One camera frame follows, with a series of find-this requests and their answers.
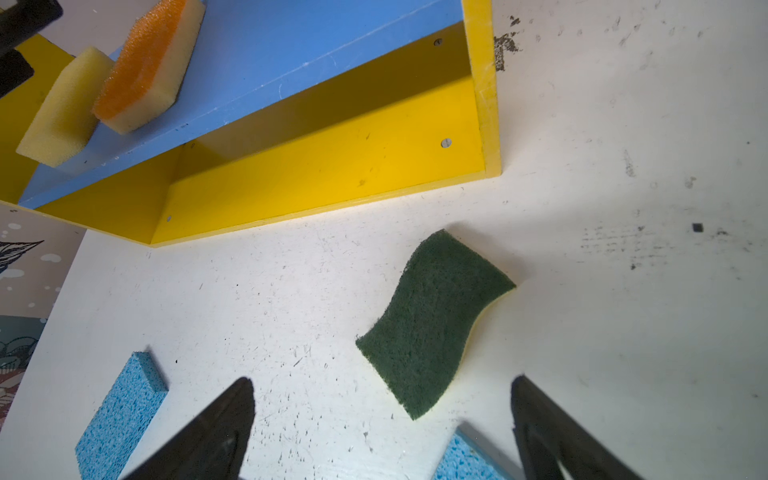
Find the yellow orange-tinted sponge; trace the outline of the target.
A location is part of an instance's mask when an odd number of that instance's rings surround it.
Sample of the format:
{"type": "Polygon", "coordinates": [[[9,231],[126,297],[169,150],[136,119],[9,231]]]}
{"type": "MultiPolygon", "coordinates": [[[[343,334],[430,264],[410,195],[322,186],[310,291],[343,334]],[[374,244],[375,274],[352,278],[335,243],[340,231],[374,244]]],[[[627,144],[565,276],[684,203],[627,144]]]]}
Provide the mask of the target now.
{"type": "Polygon", "coordinates": [[[99,120],[92,113],[114,61],[90,46],[59,74],[16,153],[55,168],[79,154],[99,120]]]}

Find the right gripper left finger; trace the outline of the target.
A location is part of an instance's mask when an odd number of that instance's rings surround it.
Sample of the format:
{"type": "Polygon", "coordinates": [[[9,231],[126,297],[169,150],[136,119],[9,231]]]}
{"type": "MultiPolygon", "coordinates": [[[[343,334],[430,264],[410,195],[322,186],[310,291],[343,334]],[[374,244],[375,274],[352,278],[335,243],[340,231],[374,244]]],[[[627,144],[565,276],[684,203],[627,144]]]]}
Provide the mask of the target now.
{"type": "Polygon", "coordinates": [[[237,479],[255,418],[253,383],[238,378],[129,479],[237,479]]]}

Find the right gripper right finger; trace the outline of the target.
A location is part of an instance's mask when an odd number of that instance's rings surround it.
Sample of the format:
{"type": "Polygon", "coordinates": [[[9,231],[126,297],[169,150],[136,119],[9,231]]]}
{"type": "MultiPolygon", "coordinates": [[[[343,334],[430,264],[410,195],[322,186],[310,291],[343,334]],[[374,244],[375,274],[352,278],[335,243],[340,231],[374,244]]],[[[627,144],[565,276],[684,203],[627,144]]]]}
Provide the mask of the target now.
{"type": "Polygon", "coordinates": [[[528,479],[640,479],[526,376],[513,380],[510,404],[528,479]]]}

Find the orange sponge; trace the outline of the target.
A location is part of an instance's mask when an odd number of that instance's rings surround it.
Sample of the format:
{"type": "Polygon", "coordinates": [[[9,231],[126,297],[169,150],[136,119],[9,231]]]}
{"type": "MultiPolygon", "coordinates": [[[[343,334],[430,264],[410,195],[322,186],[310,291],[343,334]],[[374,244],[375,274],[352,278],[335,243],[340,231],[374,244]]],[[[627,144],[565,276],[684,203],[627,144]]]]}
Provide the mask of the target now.
{"type": "Polygon", "coordinates": [[[165,0],[135,22],[92,108],[101,123],[126,135],[176,102],[205,12],[200,0],[165,0]]]}

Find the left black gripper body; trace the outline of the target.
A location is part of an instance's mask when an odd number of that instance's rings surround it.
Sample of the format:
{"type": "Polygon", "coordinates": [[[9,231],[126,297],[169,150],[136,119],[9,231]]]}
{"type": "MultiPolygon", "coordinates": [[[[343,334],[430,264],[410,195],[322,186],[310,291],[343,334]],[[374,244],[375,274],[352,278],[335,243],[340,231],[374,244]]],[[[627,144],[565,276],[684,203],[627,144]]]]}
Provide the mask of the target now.
{"type": "Polygon", "coordinates": [[[17,50],[63,15],[56,0],[22,0],[1,13],[1,97],[34,76],[34,69],[17,50]]]}

